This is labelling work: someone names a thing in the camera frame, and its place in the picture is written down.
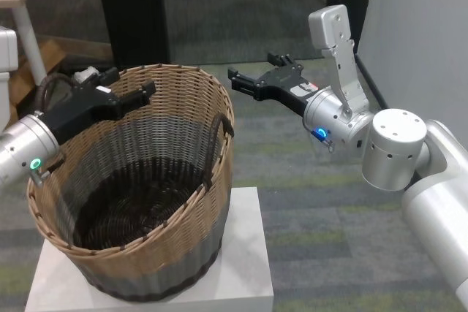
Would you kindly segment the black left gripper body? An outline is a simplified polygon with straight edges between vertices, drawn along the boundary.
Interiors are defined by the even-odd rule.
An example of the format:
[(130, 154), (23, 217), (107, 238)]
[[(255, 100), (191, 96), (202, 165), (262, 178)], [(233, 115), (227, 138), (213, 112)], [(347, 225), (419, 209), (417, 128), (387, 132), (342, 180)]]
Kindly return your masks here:
[(124, 117), (120, 99), (103, 86), (74, 88), (68, 100), (55, 104), (41, 114), (43, 122), (58, 144), (64, 144), (100, 121)]

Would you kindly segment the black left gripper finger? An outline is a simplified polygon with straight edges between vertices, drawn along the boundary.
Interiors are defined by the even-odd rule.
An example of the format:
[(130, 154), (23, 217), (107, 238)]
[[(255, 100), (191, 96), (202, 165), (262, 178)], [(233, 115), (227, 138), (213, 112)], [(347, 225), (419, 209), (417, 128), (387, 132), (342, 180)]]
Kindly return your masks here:
[(120, 74), (116, 67), (99, 72), (95, 67), (89, 66), (87, 69), (75, 73), (77, 88), (108, 87), (118, 80), (120, 80)]
[(139, 89), (126, 93), (118, 98), (121, 111), (129, 113), (151, 103), (151, 96), (156, 93), (154, 81), (149, 80), (140, 86)]

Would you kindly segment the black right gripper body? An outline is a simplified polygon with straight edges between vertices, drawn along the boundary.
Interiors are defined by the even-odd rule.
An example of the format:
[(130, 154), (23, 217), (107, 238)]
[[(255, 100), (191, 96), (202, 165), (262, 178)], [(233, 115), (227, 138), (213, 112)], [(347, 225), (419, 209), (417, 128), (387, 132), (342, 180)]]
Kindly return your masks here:
[(303, 117), (309, 98), (320, 88), (316, 83), (303, 78), (302, 71), (303, 67), (300, 64), (293, 64), (266, 72), (255, 83), (255, 99), (278, 101)]

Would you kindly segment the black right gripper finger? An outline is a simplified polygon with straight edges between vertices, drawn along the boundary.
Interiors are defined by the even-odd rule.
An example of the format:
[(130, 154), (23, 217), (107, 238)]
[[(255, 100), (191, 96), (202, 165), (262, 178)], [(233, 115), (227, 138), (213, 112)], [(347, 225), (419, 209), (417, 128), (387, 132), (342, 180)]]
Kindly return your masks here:
[(273, 65), (275, 69), (287, 68), (291, 70), (303, 70), (303, 66), (296, 62), (290, 54), (276, 55), (268, 52), (267, 62)]
[(234, 91), (251, 96), (257, 101), (261, 101), (260, 90), (262, 83), (244, 74), (241, 74), (237, 69), (229, 67), (227, 69), (227, 78), (231, 82), (231, 88)]

